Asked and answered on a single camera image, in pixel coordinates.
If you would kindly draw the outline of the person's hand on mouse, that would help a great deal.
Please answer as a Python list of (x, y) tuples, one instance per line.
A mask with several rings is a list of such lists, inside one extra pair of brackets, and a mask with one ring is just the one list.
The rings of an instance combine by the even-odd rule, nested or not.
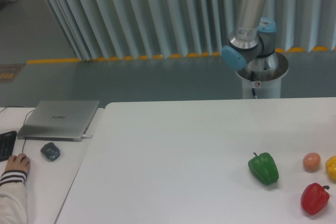
[(12, 155), (8, 158), (5, 172), (17, 171), (25, 173), (26, 175), (30, 170), (30, 158), (26, 154), (20, 153), (19, 155)]

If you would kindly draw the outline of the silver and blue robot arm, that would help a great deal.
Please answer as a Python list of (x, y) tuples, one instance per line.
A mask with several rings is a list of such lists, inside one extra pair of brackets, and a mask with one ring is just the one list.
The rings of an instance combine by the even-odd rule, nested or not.
[(266, 0), (240, 0), (234, 30), (228, 44), (221, 50), (221, 57), (233, 69), (240, 70), (261, 55), (264, 42), (258, 33)]

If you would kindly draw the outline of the forearm in white striped sleeve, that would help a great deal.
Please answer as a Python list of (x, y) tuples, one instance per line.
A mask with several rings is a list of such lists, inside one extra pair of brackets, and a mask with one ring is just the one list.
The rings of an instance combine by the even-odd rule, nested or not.
[(1, 223), (28, 223), (27, 173), (9, 170), (1, 176)]

